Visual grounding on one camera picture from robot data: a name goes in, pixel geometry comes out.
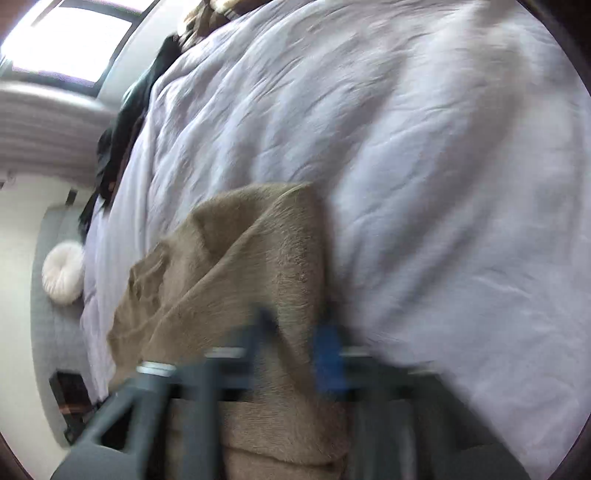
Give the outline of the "brown knit sweater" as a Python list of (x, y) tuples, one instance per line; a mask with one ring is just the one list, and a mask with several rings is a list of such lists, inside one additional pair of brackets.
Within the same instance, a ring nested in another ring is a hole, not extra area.
[(337, 479), (346, 411), (315, 392), (311, 334), (325, 299), (324, 228), (311, 187), (250, 186), (193, 209), (130, 270), (108, 344), (113, 385), (143, 361), (183, 365), (273, 311), (279, 334), (246, 402), (221, 407), (232, 479)]

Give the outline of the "beige striped clothes pile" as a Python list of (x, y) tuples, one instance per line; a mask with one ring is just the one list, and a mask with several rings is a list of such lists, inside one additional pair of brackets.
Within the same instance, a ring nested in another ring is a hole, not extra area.
[(182, 51), (197, 45), (212, 32), (249, 14), (270, 0), (202, 0), (184, 19), (178, 32)]

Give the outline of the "grey quilted headboard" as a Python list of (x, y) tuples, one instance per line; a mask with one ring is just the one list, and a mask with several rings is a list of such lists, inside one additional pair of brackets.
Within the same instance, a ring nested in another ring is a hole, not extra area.
[(81, 375), (91, 401), (95, 401), (87, 348), (80, 327), (83, 301), (71, 305), (55, 304), (42, 287), (42, 266), (48, 253), (63, 241), (78, 241), (78, 218), (82, 208), (77, 205), (55, 205), (47, 209), (37, 237), (32, 265), (30, 319), (32, 359), (43, 411), (53, 437), (66, 448), (66, 422), (50, 387), (50, 378), (57, 371)]

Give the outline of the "round white pleated cushion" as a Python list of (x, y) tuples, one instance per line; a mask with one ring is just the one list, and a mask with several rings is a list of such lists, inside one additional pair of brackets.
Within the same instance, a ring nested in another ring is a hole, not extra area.
[(43, 290), (54, 303), (71, 305), (82, 294), (84, 271), (83, 245), (77, 241), (60, 242), (43, 262)]

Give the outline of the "lavender bed blanket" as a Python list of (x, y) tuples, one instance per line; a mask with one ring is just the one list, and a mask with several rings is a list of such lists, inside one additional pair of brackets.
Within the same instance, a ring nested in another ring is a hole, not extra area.
[(88, 236), (96, 391), (131, 266), (198, 203), (311, 182), (342, 317), (434, 362), (534, 479), (590, 414), (590, 97), (514, 1), (273, 1), (155, 84)]

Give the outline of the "dark green black garment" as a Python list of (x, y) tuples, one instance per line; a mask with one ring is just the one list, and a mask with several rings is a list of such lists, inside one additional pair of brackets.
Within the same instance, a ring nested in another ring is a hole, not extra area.
[(180, 37), (177, 34), (166, 37), (155, 59), (127, 90), (116, 117), (100, 136), (96, 147), (95, 189), (78, 219), (78, 229), (83, 239), (86, 239), (90, 229), (97, 200), (101, 199), (104, 206), (111, 204), (121, 165), (137, 137), (155, 82), (180, 54)]

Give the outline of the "grey window curtain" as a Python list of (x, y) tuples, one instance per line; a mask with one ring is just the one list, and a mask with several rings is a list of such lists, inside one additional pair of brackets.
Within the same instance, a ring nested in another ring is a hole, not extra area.
[(115, 112), (55, 88), (1, 83), (1, 173), (59, 177), (91, 186), (96, 145)]

